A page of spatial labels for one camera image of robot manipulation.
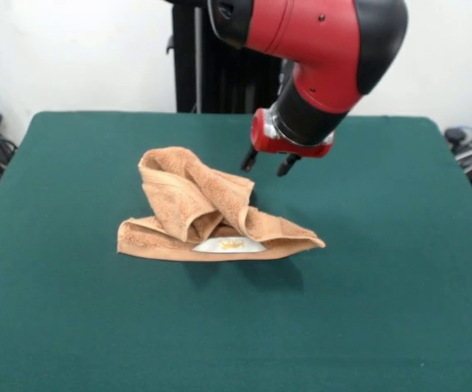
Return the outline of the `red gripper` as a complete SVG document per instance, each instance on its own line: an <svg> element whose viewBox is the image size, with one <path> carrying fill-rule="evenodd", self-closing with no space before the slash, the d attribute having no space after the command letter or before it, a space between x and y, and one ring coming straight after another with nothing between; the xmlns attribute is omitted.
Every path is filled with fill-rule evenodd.
<svg viewBox="0 0 472 392"><path fill-rule="evenodd" d="M285 176L301 158L322 158L331 149L335 139L333 131L316 145L298 145L284 136L274 124L272 109L258 109L252 119L252 146L246 152L241 170L249 172L256 163L258 153L289 154L278 167L276 175Z"/></svg>

